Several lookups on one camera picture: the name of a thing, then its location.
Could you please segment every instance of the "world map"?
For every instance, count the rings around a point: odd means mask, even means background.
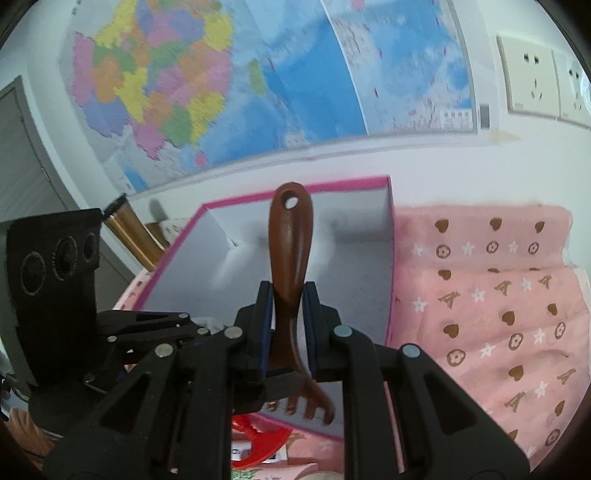
[[[79,4],[61,71],[122,192],[323,142],[475,128],[447,0]]]

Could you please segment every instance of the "pink blanket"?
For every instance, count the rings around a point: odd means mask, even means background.
[[[560,207],[395,215],[388,345],[420,345],[527,453],[550,451],[589,386],[589,285],[565,267]]]

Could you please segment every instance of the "red handle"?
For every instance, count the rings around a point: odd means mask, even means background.
[[[276,432],[261,433],[252,426],[248,415],[234,415],[232,428],[244,433],[252,443],[251,454],[244,460],[233,461],[234,468],[249,468],[263,463],[283,447],[291,435],[291,430],[283,427]]]

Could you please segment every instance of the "gold tumbler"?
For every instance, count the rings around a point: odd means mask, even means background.
[[[152,272],[156,269],[164,253],[164,247],[150,235],[125,194],[105,209],[103,222],[146,270]]]

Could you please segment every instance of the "wall socket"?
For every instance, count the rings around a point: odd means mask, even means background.
[[[587,75],[577,58],[554,51],[560,92],[560,119],[591,127],[591,95]]]
[[[509,111],[558,118],[560,102],[552,50],[516,38],[498,37]]]

